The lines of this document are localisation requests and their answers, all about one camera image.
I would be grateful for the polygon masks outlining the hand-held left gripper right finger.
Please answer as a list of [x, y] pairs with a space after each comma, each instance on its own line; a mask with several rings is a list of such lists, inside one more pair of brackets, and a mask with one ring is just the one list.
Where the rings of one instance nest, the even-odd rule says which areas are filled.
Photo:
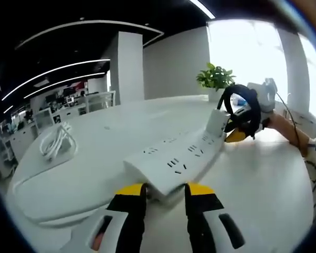
[[188, 182], [184, 185], [184, 195], [193, 252], [237, 252], [245, 246], [241, 229], [213, 189]]

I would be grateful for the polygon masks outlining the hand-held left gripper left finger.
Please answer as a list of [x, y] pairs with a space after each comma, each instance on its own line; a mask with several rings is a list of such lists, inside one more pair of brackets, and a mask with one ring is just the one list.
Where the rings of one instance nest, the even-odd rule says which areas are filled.
[[118, 190], [105, 209], [114, 213], [103, 216], [102, 223], [89, 243], [90, 248], [99, 251], [108, 227], [117, 220], [116, 215], [126, 215], [121, 222], [119, 235], [113, 237], [116, 240], [115, 252], [139, 252], [145, 231], [146, 201], [146, 183], [136, 183]]

